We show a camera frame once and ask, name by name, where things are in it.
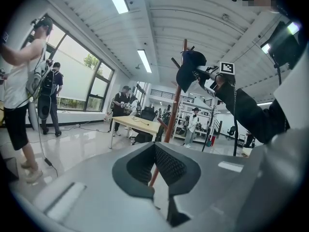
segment ceiling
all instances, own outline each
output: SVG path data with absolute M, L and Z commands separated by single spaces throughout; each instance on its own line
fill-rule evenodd
M 234 62 L 236 86 L 257 102 L 273 100 L 278 77 L 273 61 L 260 49 L 280 20 L 231 0 L 126 0 L 129 12 L 118 14 L 112 0 L 62 0 L 137 81 L 174 87 L 183 39 L 203 53 L 207 65 Z M 144 69 L 137 49 L 145 49 L 152 74 Z M 286 67 L 282 77 L 288 73 Z M 199 89 L 195 93 L 203 94 Z

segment floor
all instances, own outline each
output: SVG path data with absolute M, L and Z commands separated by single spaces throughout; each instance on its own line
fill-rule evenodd
M 50 128 L 48 135 L 41 135 L 44 154 L 56 168 L 58 176 L 61 176 L 65 171 L 87 158 L 111 151 L 107 146 L 107 142 L 109 142 L 110 139 L 110 134 L 102 133 L 109 130 L 108 123 L 92 123 L 83 125 L 80 128 L 75 127 L 78 126 L 61 127 L 60 129 L 62 130 L 62 135 L 58 138 L 55 137 L 53 128 Z M 121 133 L 121 136 L 114 137 L 113 150 L 130 146 L 130 140 L 125 137 L 126 130 L 122 125 L 120 125 L 119 132 Z M 43 171 L 43 177 L 37 182 L 34 184 L 27 184 L 24 181 L 25 176 L 28 175 L 29 172 L 28 170 L 22 169 L 18 164 L 19 162 L 25 160 L 24 155 L 21 150 L 13 150 L 6 129 L 0 129 L 0 153 L 3 158 L 16 158 L 19 180 L 13 182 L 11 184 L 11 188 L 12 190 L 20 192 L 31 202 L 44 187 L 57 178 L 57 174 L 54 168 L 49 167 L 44 162 L 38 132 L 28 128 L 27 134 L 33 147 L 36 161 Z M 182 145 L 183 140 L 175 138 L 171 139 L 170 143 Z M 201 151 L 202 147 L 203 144 L 201 143 L 193 143 L 192 147 L 188 150 Z M 221 135 L 219 139 L 216 139 L 214 146 L 205 147 L 204 152 L 232 156 L 233 148 L 234 141 L 227 140 L 223 135 Z M 241 156 L 241 148 L 239 147 L 237 149 L 237 156 Z M 154 184 L 154 188 L 154 204 L 160 209 L 162 215 L 166 218 L 168 208 L 168 187 L 160 175 Z

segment red object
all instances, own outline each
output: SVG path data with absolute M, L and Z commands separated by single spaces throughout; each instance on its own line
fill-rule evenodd
M 215 140 L 216 140 L 216 137 L 212 136 L 212 138 L 211 138 L 211 146 L 213 146 Z

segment office chair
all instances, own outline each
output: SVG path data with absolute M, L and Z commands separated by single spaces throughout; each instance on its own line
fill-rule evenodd
M 229 134 L 229 136 L 225 136 L 227 139 L 229 139 L 230 137 L 232 137 L 234 134 L 235 134 L 235 130 L 236 130 L 236 128 L 235 128 L 235 126 L 232 126 L 231 128 L 230 128 L 230 130 L 227 130 L 227 134 Z
M 153 121 L 155 118 L 155 108 L 145 107 L 144 110 L 142 110 L 142 112 L 140 113 L 140 118 Z M 153 138 L 151 134 L 134 128 L 132 128 L 132 130 L 138 133 L 136 137 L 130 137 L 134 138 L 134 142 L 132 143 L 132 145 L 134 145 L 136 142 L 137 143 L 151 142 Z

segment black jacket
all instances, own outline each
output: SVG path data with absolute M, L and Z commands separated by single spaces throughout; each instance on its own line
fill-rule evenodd
M 216 92 L 216 96 L 225 104 L 228 111 L 234 115 L 234 89 L 224 83 Z M 268 143 L 273 136 L 284 132 L 285 115 L 279 103 L 274 100 L 268 109 L 259 107 L 255 100 L 242 89 L 237 90 L 236 119 L 251 132 L 261 143 Z

